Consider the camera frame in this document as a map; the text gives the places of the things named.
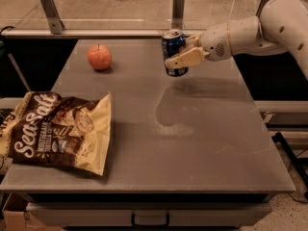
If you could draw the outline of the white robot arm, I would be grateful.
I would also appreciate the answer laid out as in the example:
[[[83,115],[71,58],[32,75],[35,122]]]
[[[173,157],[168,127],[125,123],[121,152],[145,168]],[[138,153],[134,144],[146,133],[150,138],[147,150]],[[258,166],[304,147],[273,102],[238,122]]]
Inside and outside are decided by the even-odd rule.
[[[259,15],[213,26],[186,39],[179,53],[165,60],[177,69],[222,61],[240,54],[290,53],[308,78],[308,10],[301,0],[269,0]]]

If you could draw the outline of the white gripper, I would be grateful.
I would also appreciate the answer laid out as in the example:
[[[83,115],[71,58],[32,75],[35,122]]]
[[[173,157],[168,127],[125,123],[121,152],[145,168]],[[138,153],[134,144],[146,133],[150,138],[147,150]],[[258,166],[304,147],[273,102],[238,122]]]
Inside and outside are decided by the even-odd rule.
[[[229,59],[231,46],[228,24],[219,24],[208,28],[201,35],[186,38],[185,51],[166,59],[166,67],[178,69],[200,64],[204,59],[213,62]]]

